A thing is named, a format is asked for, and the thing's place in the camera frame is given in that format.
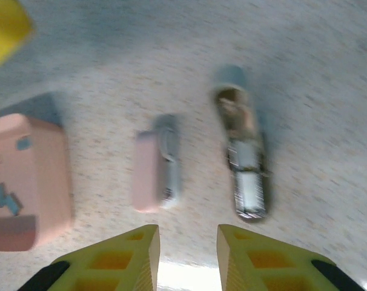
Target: blue sticker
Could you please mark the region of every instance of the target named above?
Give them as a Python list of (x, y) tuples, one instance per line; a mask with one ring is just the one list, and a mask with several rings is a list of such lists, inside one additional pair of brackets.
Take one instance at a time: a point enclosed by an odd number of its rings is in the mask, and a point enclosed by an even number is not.
[(4, 186), (0, 184), (0, 208), (5, 206), (4, 196)]
[(31, 140), (30, 140), (30, 137), (28, 136), (21, 138), (16, 142), (17, 150), (27, 150), (30, 147), (31, 147)]
[(11, 195), (6, 196), (5, 202), (8, 209), (10, 209), (10, 211), (12, 212), (12, 214), (18, 215), (21, 208), (18, 206), (18, 204), (15, 202), (15, 200)]

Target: pink block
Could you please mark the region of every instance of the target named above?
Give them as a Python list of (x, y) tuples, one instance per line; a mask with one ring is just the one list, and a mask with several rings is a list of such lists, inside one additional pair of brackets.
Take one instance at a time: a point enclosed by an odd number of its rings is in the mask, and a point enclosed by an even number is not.
[(139, 212), (157, 212), (166, 186), (166, 162), (156, 132), (141, 132), (135, 140), (133, 207)]
[[(17, 148), (23, 138), (30, 146)], [(71, 181), (64, 131), (11, 114), (0, 118), (0, 183), (22, 205), (18, 216), (0, 208), (0, 251), (23, 251), (69, 229)]]

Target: small pink object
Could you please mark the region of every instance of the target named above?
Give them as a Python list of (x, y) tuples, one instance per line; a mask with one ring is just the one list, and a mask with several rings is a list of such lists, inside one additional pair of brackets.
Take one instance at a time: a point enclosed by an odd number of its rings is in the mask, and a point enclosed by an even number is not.
[(70, 171), (64, 131), (11, 114), (0, 118), (0, 184), (14, 195), (18, 215), (0, 207), (0, 251), (24, 251), (69, 229)]
[(159, 149), (159, 135), (140, 132), (135, 140), (133, 207), (144, 213), (157, 212), (166, 186), (166, 162)]

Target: yellow plastic finger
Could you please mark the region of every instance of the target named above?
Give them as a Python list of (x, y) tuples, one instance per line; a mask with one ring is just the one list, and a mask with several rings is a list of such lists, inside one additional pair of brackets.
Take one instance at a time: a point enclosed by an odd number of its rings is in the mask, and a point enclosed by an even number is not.
[(0, 0), (0, 64), (11, 56), (33, 31), (33, 24), (22, 5)]
[(328, 258), (240, 227), (219, 225), (217, 257), (223, 291), (339, 290), (311, 263)]

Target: yellow object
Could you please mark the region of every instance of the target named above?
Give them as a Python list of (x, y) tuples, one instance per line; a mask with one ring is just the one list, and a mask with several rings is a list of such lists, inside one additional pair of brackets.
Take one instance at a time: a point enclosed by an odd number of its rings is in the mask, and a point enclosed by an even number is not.
[(223, 291), (336, 291), (311, 260), (328, 258), (227, 224), (217, 231)]
[(70, 267), (48, 291), (156, 291), (157, 225), (115, 236), (58, 258)]
[(0, 64), (23, 44), (32, 30), (30, 18), (16, 0), (0, 0)]

